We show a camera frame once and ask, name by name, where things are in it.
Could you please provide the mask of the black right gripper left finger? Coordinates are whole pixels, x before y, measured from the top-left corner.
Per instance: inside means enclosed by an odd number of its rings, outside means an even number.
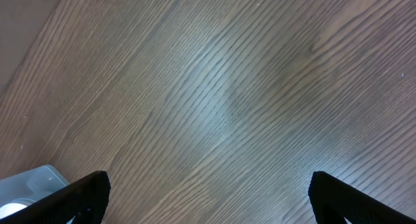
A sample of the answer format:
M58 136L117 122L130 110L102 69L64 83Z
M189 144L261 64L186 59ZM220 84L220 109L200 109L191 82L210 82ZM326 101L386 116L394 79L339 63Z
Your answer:
M95 171L1 220L1 224L101 224L111 184L106 171Z

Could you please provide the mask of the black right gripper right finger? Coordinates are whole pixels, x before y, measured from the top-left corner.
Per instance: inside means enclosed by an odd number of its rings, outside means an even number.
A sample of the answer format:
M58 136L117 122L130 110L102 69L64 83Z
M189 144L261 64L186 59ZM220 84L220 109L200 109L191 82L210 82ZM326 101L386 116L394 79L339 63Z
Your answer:
M313 173L308 196L318 224L415 224L414 219L324 171Z

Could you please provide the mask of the clear plastic storage bin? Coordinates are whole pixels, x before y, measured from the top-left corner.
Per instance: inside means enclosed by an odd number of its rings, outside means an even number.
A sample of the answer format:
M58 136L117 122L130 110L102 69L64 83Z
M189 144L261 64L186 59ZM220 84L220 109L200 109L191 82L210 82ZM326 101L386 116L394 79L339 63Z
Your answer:
M1 207L7 203L30 206L69 184L49 164L1 179Z

